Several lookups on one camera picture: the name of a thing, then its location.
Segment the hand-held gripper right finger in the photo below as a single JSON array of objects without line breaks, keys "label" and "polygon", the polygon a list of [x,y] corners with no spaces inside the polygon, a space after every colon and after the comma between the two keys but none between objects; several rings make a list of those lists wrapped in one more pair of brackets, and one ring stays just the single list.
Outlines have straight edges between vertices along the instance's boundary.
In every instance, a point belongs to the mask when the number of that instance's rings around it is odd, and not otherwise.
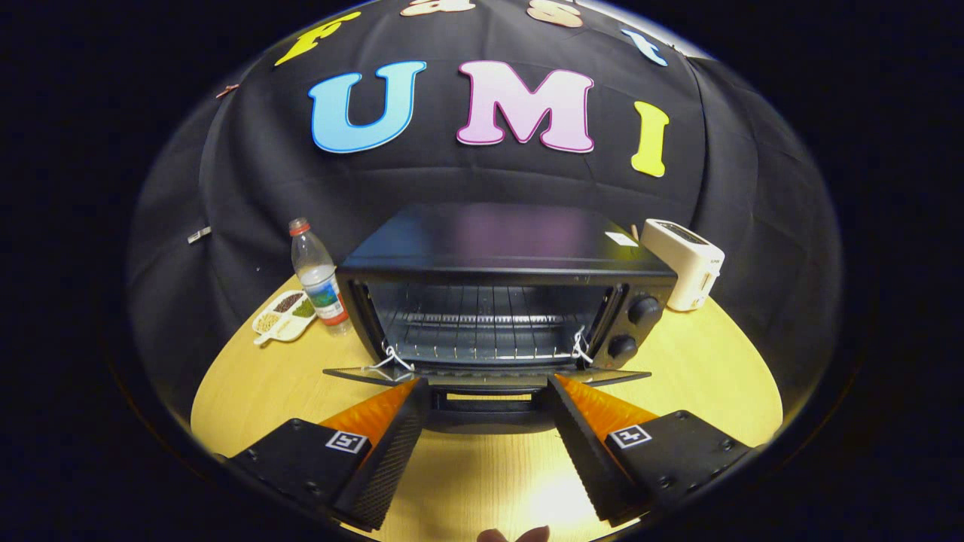
[{"label": "hand-held gripper right finger", "polygon": [[545,403],[599,520],[619,527],[670,516],[750,453],[686,410],[666,415],[552,375]]}]

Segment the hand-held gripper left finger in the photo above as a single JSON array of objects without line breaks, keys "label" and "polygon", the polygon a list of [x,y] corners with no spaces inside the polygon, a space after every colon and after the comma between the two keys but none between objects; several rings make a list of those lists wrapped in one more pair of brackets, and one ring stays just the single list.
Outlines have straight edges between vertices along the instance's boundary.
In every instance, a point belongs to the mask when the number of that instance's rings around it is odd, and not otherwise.
[{"label": "hand-held gripper left finger", "polygon": [[313,517],[378,531],[429,398],[425,379],[406,381],[320,423],[289,419],[226,462]]}]

